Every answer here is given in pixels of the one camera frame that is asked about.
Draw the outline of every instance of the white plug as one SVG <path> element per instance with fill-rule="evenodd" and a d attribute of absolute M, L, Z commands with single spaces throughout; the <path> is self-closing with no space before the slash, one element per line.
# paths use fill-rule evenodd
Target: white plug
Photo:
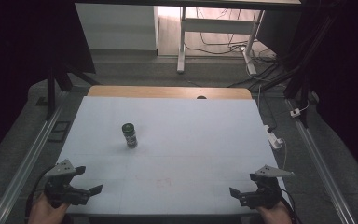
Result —
<path fill-rule="evenodd" d="M 295 117 L 297 117 L 297 116 L 300 116 L 300 114 L 301 114 L 301 111 L 300 111 L 300 109 L 295 109 L 295 110 L 291 110 L 290 111 L 290 116 L 292 116 L 292 118 L 295 118 Z"/>
<path fill-rule="evenodd" d="M 273 132 L 269 132 L 268 125 L 264 125 L 264 129 L 266 129 L 267 138 L 272 148 L 275 150 L 282 148 L 283 140 L 281 138 L 277 138 Z"/>

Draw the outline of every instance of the jar lid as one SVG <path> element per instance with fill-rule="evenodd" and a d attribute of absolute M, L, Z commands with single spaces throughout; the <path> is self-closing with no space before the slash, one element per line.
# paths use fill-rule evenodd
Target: jar lid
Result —
<path fill-rule="evenodd" d="M 121 127 L 121 130 L 123 131 L 123 133 L 132 133 L 135 131 L 135 128 L 133 127 L 133 124 L 126 123 L 123 125 L 123 127 Z"/>

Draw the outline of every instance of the white metal desk frame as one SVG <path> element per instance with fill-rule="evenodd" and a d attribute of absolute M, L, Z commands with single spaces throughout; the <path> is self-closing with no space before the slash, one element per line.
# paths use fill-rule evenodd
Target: white metal desk frame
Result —
<path fill-rule="evenodd" d="M 186 7 L 182 7 L 182 18 L 180 23 L 180 43 L 178 54 L 177 72 L 185 72 L 185 32 L 203 32 L 203 33 L 220 33 L 220 34 L 239 34 L 250 35 L 248 44 L 241 47 L 243 58 L 246 61 L 247 69 L 250 75 L 255 75 L 255 66 L 253 65 L 250 51 L 255 41 L 255 35 L 263 17 L 264 10 L 260 10 L 255 21 L 230 21 L 230 20 L 213 20 L 186 18 Z"/>

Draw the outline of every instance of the wooden floor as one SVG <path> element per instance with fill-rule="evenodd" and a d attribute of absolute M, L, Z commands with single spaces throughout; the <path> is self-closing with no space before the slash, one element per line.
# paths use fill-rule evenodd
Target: wooden floor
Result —
<path fill-rule="evenodd" d="M 177 56 L 179 41 L 180 41 L 180 15 L 181 8 L 179 7 L 159 7 L 159 28 L 158 28 L 158 55 L 159 56 Z M 187 7 L 186 17 L 187 18 L 206 18 L 206 19 L 221 19 L 221 20 L 241 20 L 241 21 L 252 21 L 254 18 L 254 10 L 239 10 L 229 8 L 198 8 Z M 186 32 L 185 44 L 186 56 L 200 56 L 200 57 L 235 57 L 240 58 L 242 54 L 239 49 L 230 53 L 224 53 L 230 51 L 230 46 L 238 45 L 241 42 L 245 42 L 249 39 L 248 35 L 233 35 L 233 34 L 211 34 L 211 33 L 195 33 Z M 202 49 L 217 54 L 207 53 L 200 50 Z M 253 50 L 255 55 L 262 51 L 261 56 L 273 56 L 274 53 L 263 44 L 255 42 Z"/>

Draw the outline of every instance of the bottle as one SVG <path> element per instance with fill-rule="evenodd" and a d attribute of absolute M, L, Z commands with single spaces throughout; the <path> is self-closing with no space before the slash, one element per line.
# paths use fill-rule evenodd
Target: bottle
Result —
<path fill-rule="evenodd" d="M 124 137 L 127 140 L 127 146 L 129 148 L 135 148 L 138 146 L 138 141 L 136 140 L 135 128 L 133 124 L 126 123 L 121 127 Z"/>

